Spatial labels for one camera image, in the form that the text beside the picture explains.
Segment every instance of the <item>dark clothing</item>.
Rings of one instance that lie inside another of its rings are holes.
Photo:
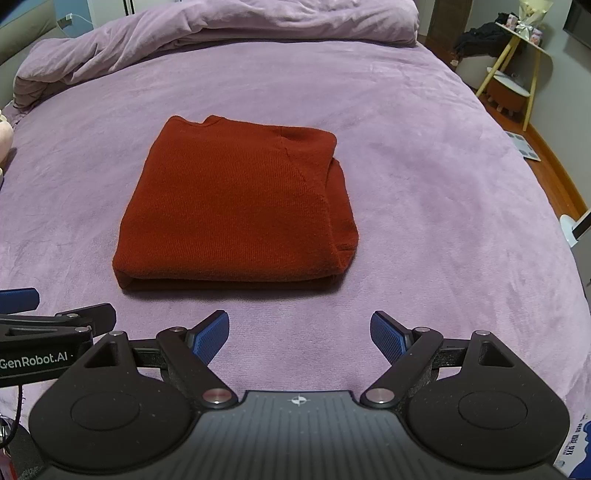
[[[508,17],[509,14],[499,13],[496,22],[505,25]],[[510,39],[511,34],[507,30],[495,25],[495,22],[489,22],[479,28],[471,28],[469,32],[460,35],[454,49],[459,59],[476,55],[499,57]]]

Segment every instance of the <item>knit fabric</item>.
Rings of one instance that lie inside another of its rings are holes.
[[[358,233],[336,137],[171,117],[121,221],[121,288],[325,288]]]

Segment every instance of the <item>small stool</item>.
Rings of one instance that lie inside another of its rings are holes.
[[[502,72],[497,72],[491,79],[486,94],[489,102],[494,100],[498,103],[499,106],[496,109],[498,112],[502,112],[503,108],[506,108],[509,110],[509,116],[513,116],[513,112],[521,112],[525,101],[530,97],[527,90]]]

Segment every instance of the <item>wall outlet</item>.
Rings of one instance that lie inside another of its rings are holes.
[[[65,17],[60,18],[57,21],[57,26],[60,28],[65,28],[72,25],[72,14],[67,14]]]

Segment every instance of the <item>purple blanket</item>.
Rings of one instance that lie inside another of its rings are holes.
[[[120,291],[119,222],[172,115],[335,133],[360,236],[338,291]],[[495,332],[574,418],[589,398],[589,311],[548,200],[469,88],[422,46],[185,47],[47,99],[17,125],[14,146],[0,286],[36,287],[40,314],[109,301],[120,329],[147,338],[225,309],[230,338],[211,367],[237,392],[359,394],[388,367],[369,336],[381,309],[448,337]],[[25,388],[25,413],[46,386]],[[14,414],[15,391],[0,401]]]
[[[14,82],[24,108],[65,85],[117,72],[156,51],[213,40],[348,39],[414,44],[412,0],[197,0],[151,8],[79,38],[35,46]]]

